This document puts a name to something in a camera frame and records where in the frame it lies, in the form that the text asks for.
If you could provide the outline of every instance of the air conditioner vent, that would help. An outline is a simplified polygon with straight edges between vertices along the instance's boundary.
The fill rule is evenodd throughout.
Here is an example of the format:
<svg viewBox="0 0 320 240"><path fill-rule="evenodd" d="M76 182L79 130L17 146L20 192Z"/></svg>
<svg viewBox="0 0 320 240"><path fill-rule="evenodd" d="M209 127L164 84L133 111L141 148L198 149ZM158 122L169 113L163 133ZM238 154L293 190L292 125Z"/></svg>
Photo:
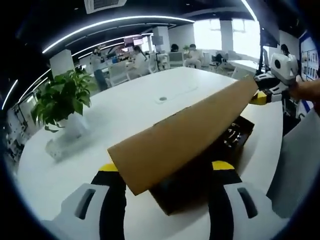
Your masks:
<svg viewBox="0 0 320 240"><path fill-rule="evenodd" d="M84 0L85 10L87 14L97 11L122 7L127 0Z"/></svg>

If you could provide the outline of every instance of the brown cardboard sheet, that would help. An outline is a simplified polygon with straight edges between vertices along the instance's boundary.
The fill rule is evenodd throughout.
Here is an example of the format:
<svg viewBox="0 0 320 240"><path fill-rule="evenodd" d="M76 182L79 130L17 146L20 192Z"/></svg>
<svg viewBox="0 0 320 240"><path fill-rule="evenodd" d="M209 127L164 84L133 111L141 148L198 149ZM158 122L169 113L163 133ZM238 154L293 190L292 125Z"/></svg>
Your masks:
<svg viewBox="0 0 320 240"><path fill-rule="evenodd" d="M199 155L241 114L258 86L247 76L158 122L108 152L127 186L138 195Z"/></svg>

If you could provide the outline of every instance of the yellow stripe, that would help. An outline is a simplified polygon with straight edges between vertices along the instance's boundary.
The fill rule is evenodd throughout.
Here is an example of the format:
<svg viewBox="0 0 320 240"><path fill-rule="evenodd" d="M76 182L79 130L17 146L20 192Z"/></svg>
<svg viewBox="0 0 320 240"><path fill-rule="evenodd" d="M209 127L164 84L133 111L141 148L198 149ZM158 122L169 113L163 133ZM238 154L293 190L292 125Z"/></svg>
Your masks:
<svg viewBox="0 0 320 240"><path fill-rule="evenodd" d="M213 161L212 162L213 170L231 170L235 169L231 164L225 161Z"/></svg>
<svg viewBox="0 0 320 240"><path fill-rule="evenodd" d="M263 91L256 93L250 101L250 104L265 105L267 104L267 95Z"/></svg>
<svg viewBox="0 0 320 240"><path fill-rule="evenodd" d="M116 168L116 166L113 163L108 163L108 164L103 165L102 167L100 167L99 171L103 171L103 172L118 172L118 169Z"/></svg>

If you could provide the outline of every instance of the green plant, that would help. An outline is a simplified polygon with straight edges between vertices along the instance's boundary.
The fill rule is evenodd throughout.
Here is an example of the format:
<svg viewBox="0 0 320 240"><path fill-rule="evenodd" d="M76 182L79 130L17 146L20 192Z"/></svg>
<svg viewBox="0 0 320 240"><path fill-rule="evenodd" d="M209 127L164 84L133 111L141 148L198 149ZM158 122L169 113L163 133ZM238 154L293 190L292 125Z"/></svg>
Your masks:
<svg viewBox="0 0 320 240"><path fill-rule="evenodd" d="M189 50L189 46L188 45L184 45L183 50L188 51Z"/></svg>
<svg viewBox="0 0 320 240"><path fill-rule="evenodd" d="M70 70L47 82L44 90L36 93L37 103L31 111L34 123L42 122L45 130L55 133L58 130L50 129L49 124L63 128L59 121L74 112L83 115L84 105L91 105L90 90L97 87L90 79L89 75Z"/></svg>

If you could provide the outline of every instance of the black ceiling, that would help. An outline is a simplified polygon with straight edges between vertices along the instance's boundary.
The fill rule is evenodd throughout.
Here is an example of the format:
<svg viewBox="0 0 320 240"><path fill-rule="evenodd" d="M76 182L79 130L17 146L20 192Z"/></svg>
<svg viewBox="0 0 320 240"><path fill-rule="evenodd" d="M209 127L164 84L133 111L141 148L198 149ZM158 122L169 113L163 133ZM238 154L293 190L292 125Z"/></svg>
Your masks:
<svg viewBox="0 0 320 240"><path fill-rule="evenodd" d="M278 0L265 1L279 16L279 26L282 30L296 37L302 34L303 26L301 23L297 25L297 18L286 7ZM194 21L208 18L224 19L230 16L251 18L241 0L127 0L122 7L92 14L86 13L84 0L24 0L19 2L18 6L14 1L8 1L7 4L5 19L2 22L10 25L2 30L2 36L7 42L4 51L9 58L1 66L3 69L0 72L0 93L5 96L13 81L19 79L10 97L11 103L16 102L27 87L48 69L48 59L65 48L76 53L110 39L140 34L156 26L154 24L168 24L172 27L187 22L148 18L107 23L77 33L42 54L42 50L56 40L90 24L136 15L181 17ZM221 8L235 8L237 11L220 11Z"/></svg>

